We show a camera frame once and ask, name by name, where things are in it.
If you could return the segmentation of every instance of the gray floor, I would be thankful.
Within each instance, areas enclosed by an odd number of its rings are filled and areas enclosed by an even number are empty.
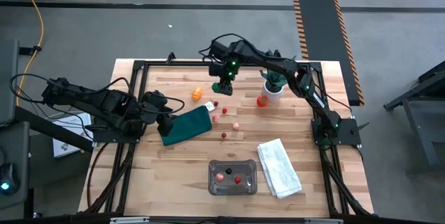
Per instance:
[[[128,3],[205,3],[291,5],[291,0],[39,0]],[[445,0],[340,0],[341,6],[442,7]],[[43,8],[44,51],[30,72],[67,77],[99,88],[109,82],[116,58],[159,58],[174,51],[195,58],[197,50],[227,32],[239,33],[261,49],[278,48],[300,58],[293,12],[222,10],[99,10]],[[361,132],[364,165],[375,212],[381,216],[445,223],[445,178],[408,179],[405,171],[421,162],[402,109],[382,105],[407,90],[416,77],[443,61],[445,14],[346,13],[365,106],[354,108]],[[0,7],[0,39],[34,45],[40,27],[33,8]],[[28,58],[20,58],[23,69]],[[44,84],[24,87],[39,98]],[[36,209],[44,214],[74,213],[85,175],[39,189]],[[0,211],[18,218],[19,208]]]

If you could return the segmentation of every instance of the black ramp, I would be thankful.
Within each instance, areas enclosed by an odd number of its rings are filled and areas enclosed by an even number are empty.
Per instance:
[[[351,106],[363,106],[353,54],[338,0],[293,0],[302,57],[311,61],[339,61]]]

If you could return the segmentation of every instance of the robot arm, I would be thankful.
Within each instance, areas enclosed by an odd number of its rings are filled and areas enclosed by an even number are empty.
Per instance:
[[[212,85],[215,93],[232,95],[231,81],[235,80],[242,64],[253,63],[268,68],[283,74],[291,91],[297,97],[304,98],[315,110],[321,118],[323,134],[331,138],[337,137],[337,129],[341,121],[339,114],[329,110],[327,104],[323,103],[321,96],[316,92],[312,73],[300,68],[297,62],[287,58],[268,56],[245,40],[232,42],[228,47],[218,41],[213,41],[207,57],[212,60],[209,75],[220,77],[220,82]]]
[[[66,78],[50,79],[43,91],[43,103],[70,105],[98,118],[98,124],[86,128],[94,132],[105,132],[106,136],[139,138],[144,125],[159,123],[158,131],[167,136],[172,129],[167,99],[159,91],[147,92],[142,102],[120,90],[91,90],[70,84]]]

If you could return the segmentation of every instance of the yellow black hazard stripe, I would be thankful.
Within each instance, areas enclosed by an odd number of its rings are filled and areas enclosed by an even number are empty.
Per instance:
[[[303,18],[301,16],[300,1],[293,0],[293,8],[295,9],[295,17],[297,19],[298,39],[300,41],[301,56],[305,60],[309,60],[307,54],[305,28],[303,26]]]
[[[362,94],[362,88],[360,87],[359,76],[357,74],[357,69],[355,68],[353,53],[350,50],[349,39],[348,39],[348,35],[346,34],[345,24],[343,22],[343,16],[341,15],[339,0],[334,0],[334,3],[335,3],[335,8],[337,9],[337,15],[339,16],[340,28],[341,28],[341,32],[343,33],[343,39],[345,40],[345,46],[346,46],[346,51],[348,52],[349,63],[353,70],[355,87],[357,88],[357,92],[359,94],[359,105],[363,106],[364,99],[363,99],[363,94]]]

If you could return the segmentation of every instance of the white paper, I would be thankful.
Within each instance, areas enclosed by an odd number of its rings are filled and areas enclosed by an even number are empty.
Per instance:
[[[82,118],[83,124],[85,126],[91,125],[91,117],[90,117],[89,114],[87,114],[87,113],[80,113],[80,114],[78,114],[78,116],[80,118]],[[78,125],[67,124],[67,123],[64,123],[64,122],[74,123],[74,124],[78,124]],[[68,117],[65,117],[65,118],[61,118],[61,119],[58,119],[57,121],[53,121],[53,123],[55,125],[62,126],[63,128],[68,129],[71,132],[73,132],[75,134],[78,134],[78,135],[80,135],[80,136],[82,136],[84,138],[87,138],[88,140],[92,141],[92,139],[90,137],[88,137],[85,134],[85,132],[83,131],[82,126],[81,126],[82,122],[76,116],[72,115],[72,116],[68,116]],[[89,131],[89,130],[86,130],[86,131],[87,131],[89,136],[93,137],[91,131]],[[72,153],[77,152],[79,150],[80,149],[78,147],[73,147],[71,145],[68,145],[66,143],[63,143],[63,142],[53,138],[53,153],[54,153],[54,157],[57,157],[57,158],[63,157],[65,155],[72,154]]]

